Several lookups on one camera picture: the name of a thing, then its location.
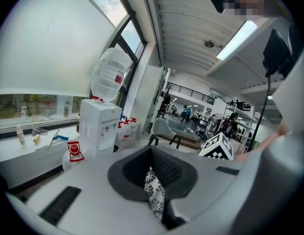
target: red label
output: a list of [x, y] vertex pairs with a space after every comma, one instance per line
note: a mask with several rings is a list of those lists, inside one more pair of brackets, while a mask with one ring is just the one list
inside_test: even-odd
[[117, 75], [116, 78], [115, 78], [115, 82], [121, 84], [122, 83], [122, 77]]

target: black cable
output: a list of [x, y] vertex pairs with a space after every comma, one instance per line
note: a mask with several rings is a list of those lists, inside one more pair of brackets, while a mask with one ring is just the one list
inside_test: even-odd
[[258, 127], [259, 127], [259, 125], [260, 125], [261, 119], [263, 118], [263, 114], [264, 114], [264, 111], [265, 111], [265, 107], [266, 107], [266, 103], [267, 103], [267, 99], [268, 99], [267, 97], [268, 97], [268, 95], [269, 95], [269, 91], [270, 91], [270, 76], [268, 76], [268, 88], [267, 88], [267, 93], [266, 93], [266, 97], [265, 97], [264, 106], [263, 106], [263, 109], [262, 109], [262, 111], [261, 111], [261, 114], [260, 114], [260, 117], [259, 117], [257, 126], [256, 126], [256, 128], [255, 128], [254, 133], [253, 133], [253, 136], [252, 136], [252, 139], [251, 139], [251, 141], [250, 141], [250, 144], [249, 144], [249, 147], [248, 147], [247, 152], [249, 152], [249, 151], [252, 150], [252, 146], [253, 146], [253, 143], [254, 143], [254, 139], [255, 139], [255, 136], [256, 136]]

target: white chair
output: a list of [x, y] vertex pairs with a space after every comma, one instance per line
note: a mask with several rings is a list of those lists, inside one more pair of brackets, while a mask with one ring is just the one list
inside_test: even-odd
[[157, 135], [164, 135], [164, 136], [171, 138], [171, 141], [169, 144], [172, 144], [174, 142], [174, 140], [176, 138], [178, 138], [176, 148], [177, 149], [179, 148], [181, 138], [170, 129], [170, 127], [168, 126], [168, 123], [165, 119], [162, 119], [162, 118], [155, 119], [152, 129], [151, 129], [151, 134], [152, 135], [150, 137], [150, 141], [149, 141], [148, 145], [151, 145], [151, 143], [153, 142], [154, 139], [155, 139], [155, 145], [158, 145], [159, 139], [158, 139]]

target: black and white marker cube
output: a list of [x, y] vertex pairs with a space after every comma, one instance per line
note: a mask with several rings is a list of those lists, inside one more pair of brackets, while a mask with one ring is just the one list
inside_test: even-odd
[[234, 159], [234, 152], [231, 144], [225, 135], [221, 132], [218, 135], [207, 140], [199, 156], [217, 159]]

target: fluorescent light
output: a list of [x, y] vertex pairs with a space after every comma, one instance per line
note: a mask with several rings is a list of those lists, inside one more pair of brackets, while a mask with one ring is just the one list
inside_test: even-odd
[[225, 60], [235, 49], [237, 49], [255, 30], [257, 25], [252, 21], [246, 21], [240, 30], [232, 37], [226, 46], [219, 52], [217, 58]]

